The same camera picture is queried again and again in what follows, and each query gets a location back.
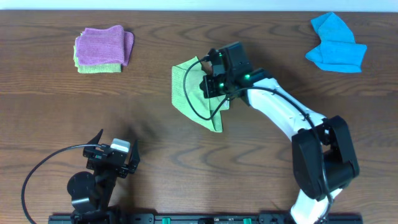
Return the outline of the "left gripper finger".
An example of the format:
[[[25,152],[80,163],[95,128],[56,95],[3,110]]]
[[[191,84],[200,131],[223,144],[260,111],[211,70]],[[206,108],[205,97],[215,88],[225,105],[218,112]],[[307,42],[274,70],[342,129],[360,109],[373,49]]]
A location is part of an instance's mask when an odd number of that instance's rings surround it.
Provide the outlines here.
[[[129,168],[137,168],[140,163],[140,156],[138,151],[138,140],[135,140],[130,148],[131,156],[129,158]]]
[[[93,137],[90,141],[88,141],[88,144],[91,144],[91,145],[98,145],[98,143],[99,143],[99,141],[100,141],[100,139],[101,139],[102,133],[103,133],[103,129],[101,129],[101,130],[97,133],[97,135],[96,135],[95,137]]]

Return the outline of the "light green microfiber cloth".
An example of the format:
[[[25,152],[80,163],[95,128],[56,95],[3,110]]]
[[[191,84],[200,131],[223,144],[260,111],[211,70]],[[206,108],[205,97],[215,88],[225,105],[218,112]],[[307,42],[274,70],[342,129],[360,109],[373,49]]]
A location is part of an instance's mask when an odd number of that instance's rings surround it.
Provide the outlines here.
[[[225,101],[217,113],[212,117],[211,120],[201,119],[195,114],[192,108],[189,106],[188,101],[183,91],[183,78],[187,69],[195,62],[199,61],[198,57],[174,65],[172,67],[172,104],[186,117],[192,121],[202,125],[212,132],[222,133],[223,124],[221,119],[221,111],[229,109],[229,101]],[[186,92],[188,99],[192,106],[202,117],[208,118],[212,112],[218,107],[218,105],[224,99],[224,96],[218,96],[215,98],[204,98],[202,90],[200,90],[199,84],[202,82],[203,77],[206,73],[202,70],[201,64],[198,63],[189,71],[186,78]]]

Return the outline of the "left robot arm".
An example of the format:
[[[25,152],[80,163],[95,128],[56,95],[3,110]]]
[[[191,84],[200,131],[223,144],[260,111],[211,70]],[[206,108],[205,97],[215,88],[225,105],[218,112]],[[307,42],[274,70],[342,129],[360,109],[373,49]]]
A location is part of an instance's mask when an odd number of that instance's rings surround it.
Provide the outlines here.
[[[90,172],[73,175],[67,184],[74,211],[72,223],[127,223],[118,206],[109,206],[117,179],[135,173],[140,162],[138,142],[113,139],[110,145],[99,144],[100,131],[83,148]]]

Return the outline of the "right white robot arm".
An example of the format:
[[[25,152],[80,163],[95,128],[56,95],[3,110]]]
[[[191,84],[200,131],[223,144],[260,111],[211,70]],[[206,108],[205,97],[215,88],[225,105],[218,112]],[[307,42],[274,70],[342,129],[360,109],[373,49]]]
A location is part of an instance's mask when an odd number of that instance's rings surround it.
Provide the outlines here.
[[[205,98],[241,98],[290,139],[293,172],[300,192],[286,223],[362,222],[356,215],[330,213],[335,197],[359,175],[349,128],[342,117],[326,118],[312,111],[261,68],[241,75],[206,75],[200,89]]]

